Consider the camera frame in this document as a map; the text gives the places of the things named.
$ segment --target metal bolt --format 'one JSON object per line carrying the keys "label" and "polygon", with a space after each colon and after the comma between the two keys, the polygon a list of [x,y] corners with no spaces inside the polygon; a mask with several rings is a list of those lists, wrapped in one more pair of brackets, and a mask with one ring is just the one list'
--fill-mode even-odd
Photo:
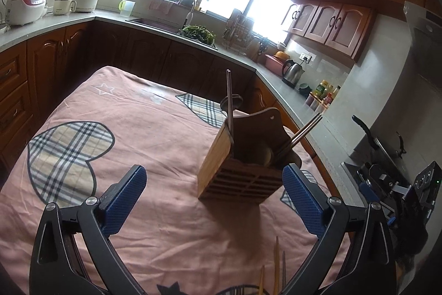
{"label": "metal bolt", "polygon": [[91,196],[90,198],[86,199],[86,205],[94,205],[96,204],[98,199],[94,196]]}
{"label": "metal bolt", "polygon": [[46,210],[51,211],[55,209],[55,203],[50,202],[48,205],[46,205]]}
{"label": "metal bolt", "polygon": [[371,207],[375,210],[381,210],[381,205],[378,202],[372,202]]}
{"label": "metal bolt", "polygon": [[335,196],[332,196],[330,198],[330,204],[332,204],[332,205],[341,205],[342,201],[341,201],[341,199],[339,199],[339,198],[337,198]]}

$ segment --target pink towel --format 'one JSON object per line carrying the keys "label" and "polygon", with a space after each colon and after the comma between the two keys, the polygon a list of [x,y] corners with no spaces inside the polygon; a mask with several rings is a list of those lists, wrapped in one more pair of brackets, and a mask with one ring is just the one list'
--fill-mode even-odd
{"label": "pink towel", "polygon": [[167,0],[152,0],[150,2],[149,9],[152,11],[160,11],[161,13],[167,15],[174,4],[174,2]]}

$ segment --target kettle handle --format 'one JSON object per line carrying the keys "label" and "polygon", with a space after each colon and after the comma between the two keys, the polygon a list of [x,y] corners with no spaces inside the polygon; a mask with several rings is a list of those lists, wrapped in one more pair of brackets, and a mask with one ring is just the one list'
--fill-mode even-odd
{"label": "kettle handle", "polygon": [[286,62],[284,63],[284,65],[282,66],[282,69],[281,69],[282,76],[285,76],[287,73],[287,70],[289,70],[289,68],[290,68],[289,67],[289,68],[287,68],[286,71],[284,71],[284,69],[286,69],[287,64],[290,64],[290,67],[291,67],[292,65],[295,65],[295,62],[292,59],[286,60]]}

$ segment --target plaid heart pattern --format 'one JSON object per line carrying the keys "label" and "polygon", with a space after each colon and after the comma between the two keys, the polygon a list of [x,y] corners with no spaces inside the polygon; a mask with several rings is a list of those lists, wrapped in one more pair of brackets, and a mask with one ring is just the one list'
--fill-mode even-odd
{"label": "plaid heart pattern", "polygon": [[90,162],[114,145],[111,131],[101,123],[63,123],[34,137],[28,144],[28,173],[37,196],[59,207],[80,205],[95,194]]}
{"label": "plaid heart pattern", "polygon": [[[309,182],[314,182],[315,184],[318,184],[318,181],[315,179],[315,177],[307,170],[301,170],[304,175],[306,176],[306,178],[309,180]],[[289,195],[287,194],[286,189],[284,189],[284,191],[282,192],[281,198],[279,199],[281,200],[284,204],[286,204],[290,209],[292,209],[296,214],[298,214],[292,199],[290,199]]]}
{"label": "plaid heart pattern", "polygon": [[224,119],[227,118],[227,114],[221,110],[219,103],[189,93],[176,95],[176,97],[198,118],[215,128],[220,128]]}

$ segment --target pan handle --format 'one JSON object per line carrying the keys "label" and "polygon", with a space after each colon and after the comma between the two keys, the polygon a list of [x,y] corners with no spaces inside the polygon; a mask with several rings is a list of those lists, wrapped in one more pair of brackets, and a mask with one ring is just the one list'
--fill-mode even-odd
{"label": "pan handle", "polygon": [[402,159],[402,154],[406,154],[407,151],[404,149],[404,139],[402,135],[398,132],[396,132],[396,134],[399,137],[399,151],[397,152],[397,157]]}
{"label": "pan handle", "polygon": [[373,135],[371,135],[371,131],[370,129],[367,127],[367,125],[365,125],[365,123],[359,119],[356,115],[353,115],[351,117],[351,119],[353,119],[353,121],[359,125],[362,130],[364,130],[365,134],[367,134],[367,139],[368,139],[368,143],[370,144],[370,146],[374,149],[377,150],[379,149],[379,146],[375,143]]}

